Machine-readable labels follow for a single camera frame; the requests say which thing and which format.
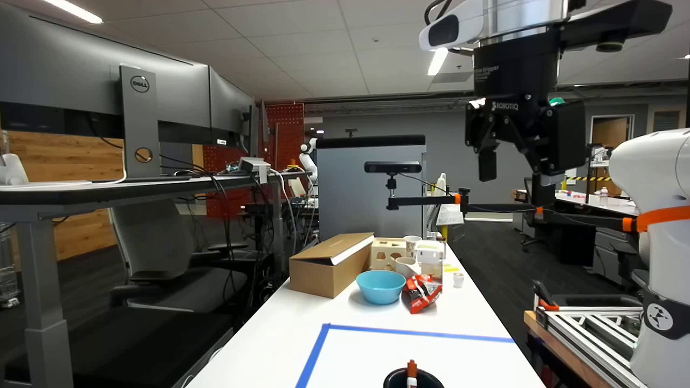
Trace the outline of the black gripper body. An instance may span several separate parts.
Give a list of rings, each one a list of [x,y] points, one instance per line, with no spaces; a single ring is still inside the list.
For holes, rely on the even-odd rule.
[[[584,104],[474,100],[465,106],[465,144],[479,156],[510,142],[536,175],[560,175],[586,162]]]

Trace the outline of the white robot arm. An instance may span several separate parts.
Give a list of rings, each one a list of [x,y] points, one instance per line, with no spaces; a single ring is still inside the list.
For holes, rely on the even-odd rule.
[[[666,29],[665,0],[619,0],[589,8],[586,0],[462,0],[419,33],[425,51],[468,48],[474,93],[465,144],[479,152],[479,177],[496,177],[496,147],[510,142],[536,175],[558,175],[584,156],[565,148],[565,129],[548,104],[560,54],[592,45],[617,51],[635,37]],[[635,230],[648,248],[648,294],[632,371],[648,388],[690,385],[690,135],[661,129],[635,135],[611,152],[608,172],[635,205]]]

